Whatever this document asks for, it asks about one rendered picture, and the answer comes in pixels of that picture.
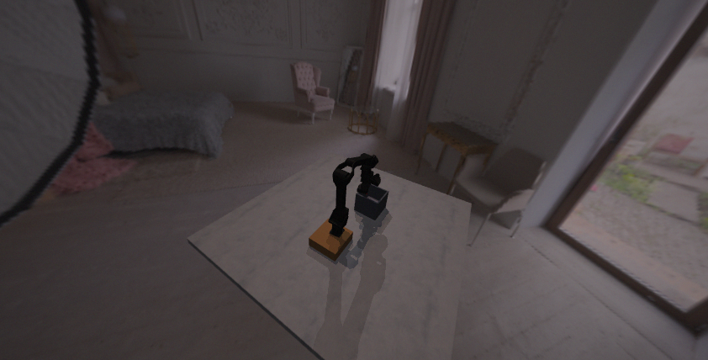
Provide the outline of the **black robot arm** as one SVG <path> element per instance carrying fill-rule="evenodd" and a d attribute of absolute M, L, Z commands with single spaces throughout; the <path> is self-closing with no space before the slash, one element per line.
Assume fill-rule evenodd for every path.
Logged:
<path fill-rule="evenodd" d="M 333 171 L 333 182 L 336 185 L 336 208 L 333 210 L 329 223 L 332 224 L 332 229 L 330 234 L 333 236 L 341 237 L 343 229 L 347 223 L 349 209 L 346 207 L 346 186 L 350 183 L 354 176 L 354 169 L 358 166 L 362 166 L 363 175 L 370 175 L 372 168 L 378 164 L 378 159 L 375 155 L 368 155 L 362 153 L 361 156 L 347 158 L 344 162 L 337 166 Z M 342 168 L 349 166 L 352 167 L 351 173 L 341 170 Z M 372 175 L 369 181 L 369 185 L 373 184 L 378 186 L 381 182 L 379 174 Z"/>

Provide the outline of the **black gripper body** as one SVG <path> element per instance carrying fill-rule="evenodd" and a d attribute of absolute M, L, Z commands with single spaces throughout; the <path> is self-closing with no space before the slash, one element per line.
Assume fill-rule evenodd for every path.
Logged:
<path fill-rule="evenodd" d="M 371 171 L 371 174 L 373 175 L 373 171 Z M 361 184 L 358 185 L 358 188 L 357 188 L 357 192 L 358 192 L 358 193 L 365 193 L 365 194 L 367 194 L 367 192 L 368 192 L 368 184 L 369 184 L 369 181 L 370 181 L 370 178 L 371 178 L 371 174 L 366 176 L 366 175 L 363 175 L 363 174 L 361 173 L 361 177 L 362 177 L 362 178 L 361 178 L 361 181 L 360 181 L 360 182 L 362 182 L 362 185 L 361 185 Z"/>

